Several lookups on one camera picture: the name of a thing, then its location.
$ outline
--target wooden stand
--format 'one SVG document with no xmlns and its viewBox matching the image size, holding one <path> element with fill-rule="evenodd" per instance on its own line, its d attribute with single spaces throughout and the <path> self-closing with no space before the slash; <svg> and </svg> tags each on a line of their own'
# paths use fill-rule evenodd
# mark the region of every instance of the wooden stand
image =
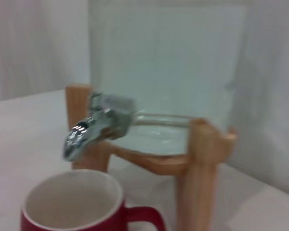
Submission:
<svg viewBox="0 0 289 231">
<path fill-rule="evenodd" d="M 73 84 L 66 88 L 69 128 L 87 113 L 90 85 Z M 188 153 L 178 156 L 153 156 L 116 147 L 109 142 L 88 147 L 73 169 L 107 171 L 111 154 L 115 154 L 158 175 L 173 175 L 177 185 L 177 231 L 208 231 L 214 203 L 218 164 L 232 152 L 236 134 L 226 135 L 205 119 L 192 119 Z"/>
</svg>

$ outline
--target table surface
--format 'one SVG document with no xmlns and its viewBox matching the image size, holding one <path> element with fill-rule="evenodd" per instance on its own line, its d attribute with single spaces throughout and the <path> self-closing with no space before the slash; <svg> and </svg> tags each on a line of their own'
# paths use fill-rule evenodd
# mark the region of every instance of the table surface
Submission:
<svg viewBox="0 0 289 231">
<path fill-rule="evenodd" d="M 20 205 L 39 181 L 70 169 L 61 159 L 67 133 L 64 91 L 0 102 L 0 231 L 19 230 Z M 112 157 L 110 174 L 130 205 L 159 209 L 174 230 L 173 177 L 155 176 Z M 131 231 L 154 231 L 135 223 Z M 227 165 L 218 178 L 212 231 L 289 231 L 289 195 Z"/>
</svg>

